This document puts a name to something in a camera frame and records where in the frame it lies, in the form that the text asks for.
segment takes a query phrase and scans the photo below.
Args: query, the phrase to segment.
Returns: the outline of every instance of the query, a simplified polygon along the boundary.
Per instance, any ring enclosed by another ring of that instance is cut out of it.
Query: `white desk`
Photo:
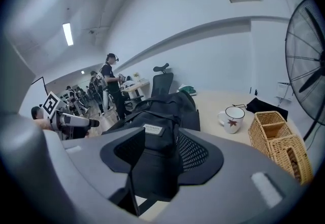
[[[244,143],[246,145],[251,145],[248,129],[250,128],[254,119],[254,114],[252,112],[246,111],[246,109],[243,108],[245,111],[244,121],[241,128],[235,134],[228,134],[223,129],[223,126],[218,121],[217,115],[220,111],[224,111],[227,107],[232,105],[247,105],[250,101],[252,101],[253,98],[258,98],[261,101],[272,104],[261,97],[245,93],[223,91],[198,92],[198,95],[193,96],[193,99],[200,113],[201,131],[214,136]],[[289,124],[291,130],[301,137],[296,125],[289,117],[287,119],[287,123]]]
[[[127,88],[123,89],[122,92],[127,92],[127,93],[129,94],[129,96],[130,96],[131,99],[137,97],[137,94],[135,93],[136,90],[138,90],[139,95],[143,95],[143,96],[144,96],[143,92],[142,92],[140,89],[141,89],[142,87],[148,85],[149,83],[150,83],[149,80],[144,79],[144,80],[142,80],[142,81],[136,83],[136,84],[133,85],[133,86],[130,86],[130,87],[127,87]]]

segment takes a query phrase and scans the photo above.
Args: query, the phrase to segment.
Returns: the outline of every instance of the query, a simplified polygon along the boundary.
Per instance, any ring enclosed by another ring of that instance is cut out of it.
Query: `fan blade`
[[[304,85],[299,89],[299,93],[305,91],[307,88],[309,88],[312,84],[316,82],[316,80],[319,79],[319,77],[322,75],[323,68],[319,68],[317,71],[311,75],[308,80],[305,82]]]
[[[315,19],[315,17],[310,13],[310,11],[305,7],[306,13],[308,14],[311,22],[313,23],[313,26],[315,27],[316,33],[317,33],[317,37],[319,38],[320,42],[321,42],[321,47],[322,47],[322,51],[325,50],[325,39],[324,39],[324,35]]]

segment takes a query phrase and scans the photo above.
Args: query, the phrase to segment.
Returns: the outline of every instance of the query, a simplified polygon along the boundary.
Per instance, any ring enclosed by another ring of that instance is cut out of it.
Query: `white label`
[[[66,152],[67,153],[75,153],[75,152],[79,152],[81,150],[82,150],[81,147],[79,145],[77,145],[77,146],[74,146],[74,147],[67,148]]]
[[[147,134],[153,134],[153,135],[158,135],[160,131],[163,129],[160,126],[155,126],[151,124],[145,124],[143,127],[146,129]]]

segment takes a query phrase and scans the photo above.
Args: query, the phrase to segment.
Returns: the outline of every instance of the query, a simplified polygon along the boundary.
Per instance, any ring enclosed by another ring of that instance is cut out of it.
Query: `fluorescent light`
[[[71,35],[71,28],[70,28],[70,24],[69,23],[65,23],[63,25],[63,31],[64,34],[66,35],[66,40],[68,45],[73,45],[73,41],[72,41],[72,35]]]

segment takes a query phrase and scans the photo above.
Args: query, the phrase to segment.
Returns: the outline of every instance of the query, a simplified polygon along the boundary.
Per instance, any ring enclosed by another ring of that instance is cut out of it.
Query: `wooden desk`
[[[237,93],[237,92],[223,92],[223,91],[201,91],[198,95],[193,96],[196,103],[197,109],[200,113],[200,125],[201,131],[208,134],[219,136],[222,138],[230,139],[232,141],[237,141],[244,143],[246,145],[251,145],[248,136],[248,129],[254,119],[254,114],[252,112],[246,111],[245,117],[241,128],[235,134],[228,134],[223,126],[219,123],[217,115],[220,111],[224,111],[227,107],[232,105],[245,104],[247,105],[253,98],[258,98],[264,102],[271,104],[270,102],[254,95]],[[288,117],[288,124],[292,131],[301,137],[297,127],[294,122]]]

